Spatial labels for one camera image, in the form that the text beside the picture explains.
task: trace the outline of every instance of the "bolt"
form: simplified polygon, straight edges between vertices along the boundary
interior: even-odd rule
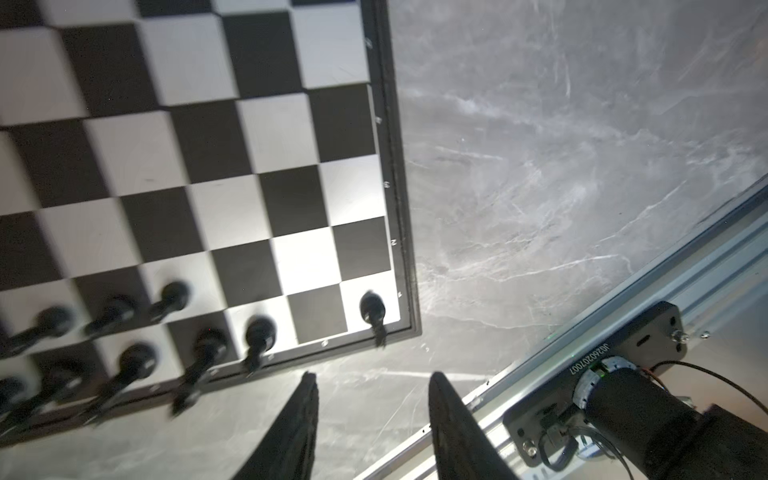
[[[531,439],[526,439],[523,442],[523,450],[525,450],[529,457],[535,457],[538,454],[538,449]]]
[[[683,343],[683,344],[686,344],[686,343],[688,343],[688,340],[690,340],[690,335],[688,335],[687,333],[685,333],[683,330],[675,330],[675,331],[674,331],[674,332],[672,332],[672,334],[670,335],[670,338],[671,338],[671,339],[672,339],[672,341],[673,341],[673,342],[675,342],[675,343]]]

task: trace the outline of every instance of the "chessboard border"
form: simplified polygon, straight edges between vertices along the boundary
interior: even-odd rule
[[[399,296],[400,320],[386,325],[387,342],[394,343],[419,336],[422,333],[406,186],[406,168],[402,151],[388,1],[359,0],[359,5],[366,40],[372,114],[375,118],[374,128],[379,146],[382,179],[385,182],[384,191],[392,265]],[[283,372],[285,369],[307,367],[373,348],[375,346],[370,331],[347,333],[322,342],[299,346],[290,351],[268,355],[265,366],[251,377],[246,377],[243,374],[239,363],[215,368],[211,371],[210,381],[201,385],[200,389],[203,393],[214,392],[246,382],[257,381],[266,376]],[[119,401],[101,420],[113,419],[166,405],[172,400],[173,392],[178,385],[178,379],[174,379],[123,392]],[[9,435],[8,438],[0,439],[0,448],[80,428],[82,427],[81,420],[76,417],[76,414],[83,407],[83,402],[78,402],[37,415],[28,428]],[[193,414],[194,410],[187,413],[187,415]]]

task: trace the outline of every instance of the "chess piece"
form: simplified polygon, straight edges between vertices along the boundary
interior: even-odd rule
[[[261,356],[271,349],[277,339],[275,322],[268,316],[253,316],[245,330],[248,343],[248,355],[243,360],[243,367],[248,376],[261,368]]]
[[[208,369],[227,354],[227,338],[218,330],[206,330],[194,346],[195,361],[184,371],[181,385],[176,390],[171,415],[174,417],[192,407],[200,398],[200,382],[207,378]]]
[[[84,370],[75,362],[54,364],[43,375],[40,393],[22,402],[0,423],[0,437],[23,428],[29,420],[51,403],[65,399],[85,381]]]
[[[163,287],[160,296],[160,301],[149,308],[152,323],[160,323],[166,316],[187,306],[190,288],[184,282],[171,282]]]
[[[32,347],[40,340],[48,337],[58,337],[72,329],[74,319],[72,313],[61,306],[52,306],[38,314],[37,325],[17,333],[8,340],[8,353],[17,356]]]
[[[27,386],[18,377],[0,380],[0,416],[10,412],[27,396]]]
[[[123,351],[118,364],[120,372],[101,387],[98,396],[80,414],[85,417],[84,424],[91,423],[105,414],[118,393],[131,383],[152,375],[157,366],[157,354],[150,345],[135,343]]]
[[[386,345],[386,329],[384,328],[386,308],[382,297],[368,290],[360,299],[360,316],[371,326],[376,346]]]
[[[101,316],[85,326],[84,333],[88,338],[95,338],[109,333],[123,322],[134,318],[136,309],[134,302],[126,296],[113,296],[104,305]]]

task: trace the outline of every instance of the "metal frame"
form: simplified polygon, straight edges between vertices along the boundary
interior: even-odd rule
[[[388,233],[392,251],[392,265],[399,297],[401,320],[386,325],[387,340],[398,342],[422,333],[419,298],[416,283],[415,259],[411,235],[411,220],[406,188],[406,169],[402,155],[402,138],[395,85],[395,68],[389,34],[389,16],[386,1],[360,0],[362,26],[366,36],[366,50],[370,74],[372,121],[376,132],[376,145],[385,182]],[[214,368],[211,380],[200,386],[205,392],[214,392],[245,382],[271,376],[285,369],[307,367],[318,362],[372,349],[370,331],[349,333],[322,342],[268,355],[264,367],[246,377],[239,363]],[[130,415],[171,401],[177,380],[124,392],[115,405],[102,418],[111,419]],[[81,426],[73,415],[82,408],[81,402],[37,415],[29,428],[0,439],[0,448],[32,439],[60,433]]]
[[[515,473],[528,471],[501,418],[509,407],[544,385],[572,359],[611,335],[659,300],[680,307],[694,338],[718,324],[739,296],[768,290],[768,176],[700,222],[669,250],[563,325],[520,366],[509,366],[463,400]],[[434,474],[426,425],[357,478],[427,478]]]

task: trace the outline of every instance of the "white square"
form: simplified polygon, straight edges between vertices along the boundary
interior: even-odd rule
[[[214,11],[222,15],[287,9],[288,0],[214,0]]]
[[[132,22],[138,17],[133,0],[41,0],[45,23],[56,27]]]
[[[85,339],[82,334],[83,326],[91,321],[90,316],[83,308],[80,296],[71,280],[39,283],[0,293],[0,312],[2,312],[4,324],[10,330],[9,335],[15,335],[35,326],[38,314],[52,306],[61,306],[69,310],[73,319],[72,329],[58,338],[50,337],[41,340],[27,350],[27,353],[82,342]]]
[[[207,250],[272,236],[256,175],[212,180],[187,189]]]
[[[0,124],[84,117],[83,99],[56,31],[0,31]]]
[[[0,379],[16,377],[25,385],[26,398],[37,395],[40,390],[40,372],[30,356],[15,356],[0,360]]]
[[[237,96],[221,21],[216,15],[144,19],[139,27],[162,105]]]
[[[114,335],[102,336],[95,341],[96,348],[101,354],[102,362],[110,376],[120,372],[120,355],[136,343],[146,343],[157,355],[157,365],[146,379],[131,383],[126,390],[139,389],[153,383],[177,379],[184,374],[176,347],[170,338],[170,333],[164,325],[153,325]]]
[[[83,276],[140,263],[134,238],[116,198],[45,208],[38,212],[65,276]]]
[[[0,215],[36,210],[38,198],[11,137],[4,131],[0,131],[0,172]]]
[[[314,290],[341,281],[330,227],[275,237],[271,241],[283,294]]]
[[[235,348],[237,349],[237,356],[240,359],[244,359],[248,353],[245,329],[250,318],[255,315],[268,316],[275,322],[275,327],[277,328],[275,344],[267,352],[268,354],[282,352],[299,345],[299,342],[296,340],[296,330],[293,328],[293,317],[290,313],[288,297],[286,296],[276,296],[260,302],[234,306],[227,309],[225,315],[232,332]]]
[[[295,8],[293,36],[305,87],[368,81],[362,18],[356,3]]]
[[[167,112],[94,118],[85,126],[113,195],[187,184]]]
[[[361,276],[354,280],[346,280],[341,282],[339,288],[341,289],[341,301],[344,305],[346,328],[349,332],[362,332],[371,328],[360,316],[360,298],[369,290],[382,297],[386,308],[385,324],[400,320],[397,283],[395,283],[395,272],[392,270]]]
[[[153,303],[160,300],[161,290],[171,282],[182,280],[190,287],[187,306],[168,315],[163,322],[219,312],[226,307],[219,276],[209,252],[149,262],[139,269]]]
[[[378,155],[321,163],[320,179],[331,225],[386,215]]]
[[[258,174],[318,163],[306,94],[237,102],[253,171]]]

